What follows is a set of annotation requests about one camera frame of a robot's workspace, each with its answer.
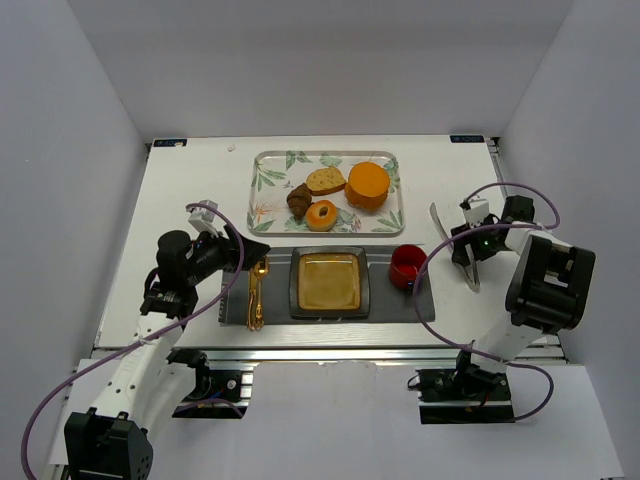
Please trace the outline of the orange glazed donut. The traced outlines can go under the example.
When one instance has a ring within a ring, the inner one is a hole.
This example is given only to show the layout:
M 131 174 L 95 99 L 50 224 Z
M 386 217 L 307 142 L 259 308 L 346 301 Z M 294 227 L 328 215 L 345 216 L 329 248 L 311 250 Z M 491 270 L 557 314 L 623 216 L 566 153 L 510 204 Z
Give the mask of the orange glazed donut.
M 306 211 L 305 220 L 311 231 L 327 232 L 337 222 L 337 207 L 329 200 L 313 203 Z

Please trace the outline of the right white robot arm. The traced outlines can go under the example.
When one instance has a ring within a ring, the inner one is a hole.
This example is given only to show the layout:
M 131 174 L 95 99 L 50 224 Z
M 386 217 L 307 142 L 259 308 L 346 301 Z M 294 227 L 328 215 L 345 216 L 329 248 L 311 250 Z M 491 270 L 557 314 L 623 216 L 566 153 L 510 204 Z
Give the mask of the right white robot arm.
M 582 319 L 590 288 L 595 253 L 556 239 L 534 228 L 534 201 L 514 195 L 502 214 L 490 212 L 485 199 L 461 203 L 465 223 L 451 230 L 456 236 L 472 228 L 501 226 L 456 240 L 452 263 L 464 272 L 470 288 L 479 288 L 477 264 L 511 251 L 519 261 L 507 289 L 505 310 L 483 336 L 462 351 L 452 381 L 468 390 L 490 388 L 501 381 L 506 364 L 545 335 L 574 329 Z

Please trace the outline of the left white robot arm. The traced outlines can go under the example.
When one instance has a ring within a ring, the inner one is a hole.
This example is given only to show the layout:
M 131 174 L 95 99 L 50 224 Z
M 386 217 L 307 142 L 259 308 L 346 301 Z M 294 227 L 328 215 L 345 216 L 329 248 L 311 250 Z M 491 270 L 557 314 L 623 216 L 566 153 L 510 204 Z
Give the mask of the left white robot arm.
M 151 471 L 151 436 L 187 397 L 207 392 L 207 362 L 174 346 L 184 319 L 198 302 L 196 287 L 218 271 L 248 271 L 269 252 L 267 244 L 201 229 L 197 238 L 181 230 L 158 240 L 157 266 L 145 281 L 131 349 L 86 412 L 73 412 L 64 426 L 72 479 L 145 479 Z

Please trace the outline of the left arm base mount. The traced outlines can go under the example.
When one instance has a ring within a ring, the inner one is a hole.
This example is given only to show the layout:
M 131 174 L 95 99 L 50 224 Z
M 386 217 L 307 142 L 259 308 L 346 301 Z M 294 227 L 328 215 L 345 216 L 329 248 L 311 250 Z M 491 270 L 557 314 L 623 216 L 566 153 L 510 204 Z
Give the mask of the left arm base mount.
M 242 393 L 244 372 L 212 366 L 203 351 L 174 349 L 170 364 L 186 365 L 195 378 L 195 387 L 178 405 L 174 418 L 240 419 L 248 406 Z

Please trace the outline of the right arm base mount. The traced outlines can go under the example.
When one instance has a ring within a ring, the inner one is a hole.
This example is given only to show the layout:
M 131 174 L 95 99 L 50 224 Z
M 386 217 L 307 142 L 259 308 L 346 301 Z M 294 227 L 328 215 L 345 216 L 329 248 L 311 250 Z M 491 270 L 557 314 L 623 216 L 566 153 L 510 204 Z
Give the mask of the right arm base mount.
M 515 422 L 511 390 L 504 374 L 496 382 L 462 384 L 454 369 L 421 369 L 407 388 L 418 394 L 422 425 L 482 425 Z

